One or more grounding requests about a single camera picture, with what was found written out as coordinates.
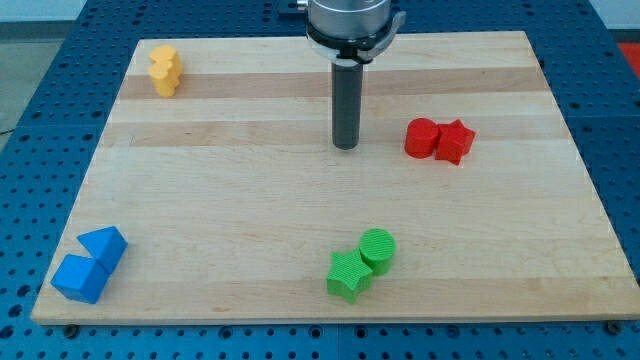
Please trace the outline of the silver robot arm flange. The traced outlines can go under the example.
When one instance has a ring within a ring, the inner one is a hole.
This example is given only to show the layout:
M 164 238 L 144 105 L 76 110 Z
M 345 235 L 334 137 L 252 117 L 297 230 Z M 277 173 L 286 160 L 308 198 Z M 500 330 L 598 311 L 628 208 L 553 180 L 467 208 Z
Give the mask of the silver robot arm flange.
M 392 13 L 390 0 L 298 0 L 306 14 L 311 48 L 335 65 L 371 63 L 404 25 L 404 11 Z

